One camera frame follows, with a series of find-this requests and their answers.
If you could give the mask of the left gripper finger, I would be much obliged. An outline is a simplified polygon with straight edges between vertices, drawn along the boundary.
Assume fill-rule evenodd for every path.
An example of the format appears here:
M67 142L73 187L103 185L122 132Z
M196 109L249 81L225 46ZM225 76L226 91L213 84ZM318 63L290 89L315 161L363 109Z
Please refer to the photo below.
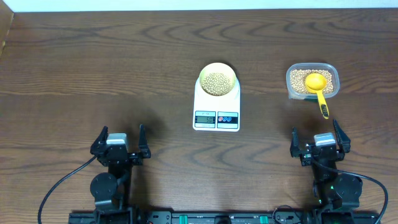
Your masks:
M99 136L95 139L95 141L91 145L90 152L97 152L100 147L106 144L107 138L108 138L108 127L104 126Z
M139 131L139 150L143 156L149 156L150 155L150 149L149 145L147 143L147 138L146 138L146 132L145 132L145 127L143 124L140 126L140 131Z

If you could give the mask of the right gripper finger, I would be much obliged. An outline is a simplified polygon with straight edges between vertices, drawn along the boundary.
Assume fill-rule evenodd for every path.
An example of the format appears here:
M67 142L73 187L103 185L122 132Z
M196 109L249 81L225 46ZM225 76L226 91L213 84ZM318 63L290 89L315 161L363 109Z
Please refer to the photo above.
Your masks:
M333 127L335 130L336 141L339 149L344 153L349 153L351 150L351 139L346 135L346 133L340 128L337 120L333 120Z
M300 141L298 137L297 128L293 127L292 129L292 141L290 145L290 155L292 157L300 157L301 155L301 148L300 148Z

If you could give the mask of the yellow measuring scoop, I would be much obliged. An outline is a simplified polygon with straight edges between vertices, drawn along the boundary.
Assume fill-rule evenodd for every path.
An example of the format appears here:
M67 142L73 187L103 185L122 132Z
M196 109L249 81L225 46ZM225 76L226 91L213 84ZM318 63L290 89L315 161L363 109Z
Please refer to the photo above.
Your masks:
M330 114L323 95L323 90L326 88L326 85L326 78L319 73L311 73L305 78L305 87L307 91L316 94L322 116L328 119Z

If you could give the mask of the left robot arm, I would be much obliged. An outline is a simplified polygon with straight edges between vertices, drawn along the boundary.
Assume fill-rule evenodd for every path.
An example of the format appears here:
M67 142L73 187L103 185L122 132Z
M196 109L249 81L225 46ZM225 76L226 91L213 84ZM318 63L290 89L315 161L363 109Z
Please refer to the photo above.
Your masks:
M136 206L129 205L132 168L151 157L144 125L139 126L138 151L128 151L127 134L108 133L105 126L90 147L90 153L108 171L91 181L95 199L95 223L146 223Z

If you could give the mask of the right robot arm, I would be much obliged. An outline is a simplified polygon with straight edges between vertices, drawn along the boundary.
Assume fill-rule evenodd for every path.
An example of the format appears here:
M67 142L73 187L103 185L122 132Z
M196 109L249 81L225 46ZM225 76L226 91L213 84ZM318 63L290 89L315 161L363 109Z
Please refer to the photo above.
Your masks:
M300 147L297 128L292 129L290 154L298 157L302 166L312 168L313 194L320 205L304 212L302 223L354 223L353 209L359 207L363 181L337 171L336 163L350 152L351 139L333 120L334 133L317 134L304 149Z

